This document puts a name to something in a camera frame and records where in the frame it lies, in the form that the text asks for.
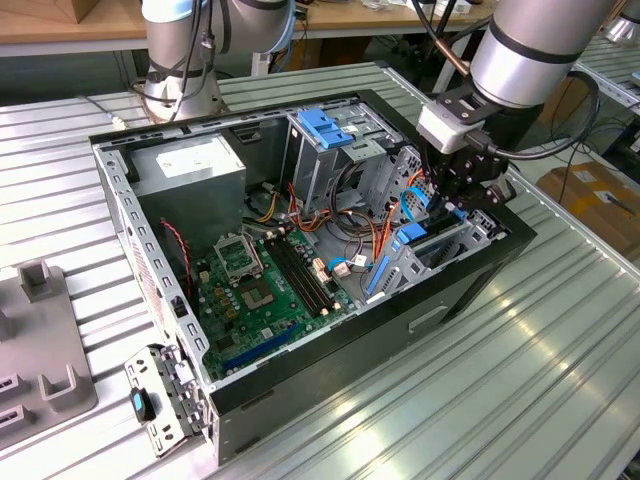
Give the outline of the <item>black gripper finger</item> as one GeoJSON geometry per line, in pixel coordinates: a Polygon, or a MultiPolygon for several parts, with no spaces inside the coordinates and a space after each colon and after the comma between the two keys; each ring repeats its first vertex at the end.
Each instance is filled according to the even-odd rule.
{"type": "Polygon", "coordinates": [[[498,178],[487,186],[481,183],[467,185],[450,202],[459,210],[489,210],[515,197],[515,187],[506,178],[498,178]]]}
{"type": "Polygon", "coordinates": [[[427,206],[431,216],[440,216],[447,203],[451,203],[455,211],[465,212],[459,198],[464,153],[443,154],[433,145],[421,146],[422,166],[426,168],[426,178],[433,189],[427,206]]]}

